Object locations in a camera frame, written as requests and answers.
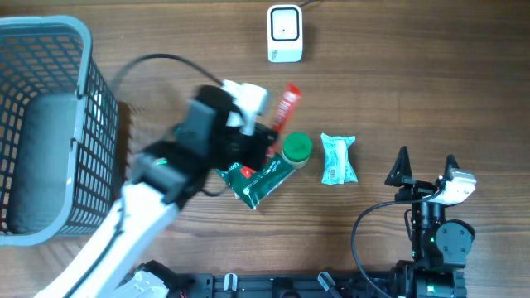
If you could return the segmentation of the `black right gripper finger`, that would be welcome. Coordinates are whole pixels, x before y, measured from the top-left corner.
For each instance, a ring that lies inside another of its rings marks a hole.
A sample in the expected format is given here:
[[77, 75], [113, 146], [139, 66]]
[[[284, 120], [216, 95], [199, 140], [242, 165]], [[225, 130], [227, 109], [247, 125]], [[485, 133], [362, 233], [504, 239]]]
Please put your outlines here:
[[459, 169], [459, 165], [455, 159], [455, 156], [450, 154], [446, 157], [444, 176], [449, 176], [453, 169]]
[[389, 186], [413, 185], [412, 168], [407, 146], [400, 148], [397, 154], [397, 160], [384, 181], [384, 184]]

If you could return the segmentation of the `green 3M gloves package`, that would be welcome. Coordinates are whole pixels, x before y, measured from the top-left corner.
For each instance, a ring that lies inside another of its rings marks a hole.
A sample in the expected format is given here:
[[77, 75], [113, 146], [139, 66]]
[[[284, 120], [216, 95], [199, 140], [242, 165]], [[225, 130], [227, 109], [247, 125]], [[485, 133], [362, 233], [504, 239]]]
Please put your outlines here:
[[242, 200], [250, 209], [256, 209], [295, 169], [275, 154], [260, 171], [234, 163], [227, 171], [216, 172], [237, 199]]

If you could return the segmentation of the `green lid plastic jar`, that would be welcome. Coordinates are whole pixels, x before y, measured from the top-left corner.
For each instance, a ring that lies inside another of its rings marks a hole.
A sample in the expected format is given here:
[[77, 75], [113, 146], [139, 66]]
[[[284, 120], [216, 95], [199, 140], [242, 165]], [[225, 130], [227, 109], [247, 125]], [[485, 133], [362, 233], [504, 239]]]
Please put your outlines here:
[[282, 146], [282, 158], [295, 169], [306, 165], [313, 151], [313, 143], [303, 132], [289, 134]]

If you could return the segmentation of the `teal tissue pack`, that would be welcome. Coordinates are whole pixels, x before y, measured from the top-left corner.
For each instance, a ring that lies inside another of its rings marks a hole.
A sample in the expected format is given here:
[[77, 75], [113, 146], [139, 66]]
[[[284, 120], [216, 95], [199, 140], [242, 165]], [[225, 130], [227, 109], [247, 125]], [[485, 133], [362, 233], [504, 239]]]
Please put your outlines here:
[[349, 147], [356, 141], [356, 137], [332, 137], [321, 133], [320, 139], [325, 153], [325, 165], [321, 183], [324, 185], [357, 183], [358, 177], [349, 162]]

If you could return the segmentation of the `red Nestle stick sachet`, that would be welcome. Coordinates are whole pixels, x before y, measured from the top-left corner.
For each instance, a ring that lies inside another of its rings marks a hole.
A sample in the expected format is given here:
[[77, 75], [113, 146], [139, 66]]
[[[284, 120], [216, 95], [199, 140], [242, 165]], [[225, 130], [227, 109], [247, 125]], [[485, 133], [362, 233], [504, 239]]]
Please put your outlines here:
[[277, 112], [272, 122], [272, 130], [277, 133], [278, 137], [289, 123], [300, 99], [299, 87], [289, 82], [282, 93], [282, 99], [277, 106]]

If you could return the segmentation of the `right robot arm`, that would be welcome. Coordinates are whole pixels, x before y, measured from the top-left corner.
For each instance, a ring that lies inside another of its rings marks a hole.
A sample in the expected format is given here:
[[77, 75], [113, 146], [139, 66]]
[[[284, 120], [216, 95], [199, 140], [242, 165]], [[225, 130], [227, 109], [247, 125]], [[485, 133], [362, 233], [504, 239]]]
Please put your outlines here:
[[416, 180], [408, 150], [401, 147], [385, 184], [398, 187], [396, 203], [410, 204], [406, 212], [412, 260], [391, 270], [392, 297], [466, 298], [463, 269], [475, 240], [475, 230], [459, 219], [447, 219], [446, 209], [462, 204], [475, 191], [475, 176], [460, 169], [455, 157], [446, 158], [436, 181]]

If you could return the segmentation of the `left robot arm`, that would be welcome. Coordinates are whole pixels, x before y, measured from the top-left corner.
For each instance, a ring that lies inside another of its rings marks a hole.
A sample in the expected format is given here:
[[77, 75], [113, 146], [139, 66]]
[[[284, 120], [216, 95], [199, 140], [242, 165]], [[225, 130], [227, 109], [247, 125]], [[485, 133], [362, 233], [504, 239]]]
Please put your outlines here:
[[234, 163], [258, 169], [277, 134], [257, 122], [271, 94], [225, 80], [203, 85], [173, 139], [137, 155], [131, 176], [99, 228], [71, 264], [39, 297], [108, 297], [154, 238], [203, 190], [213, 169]]

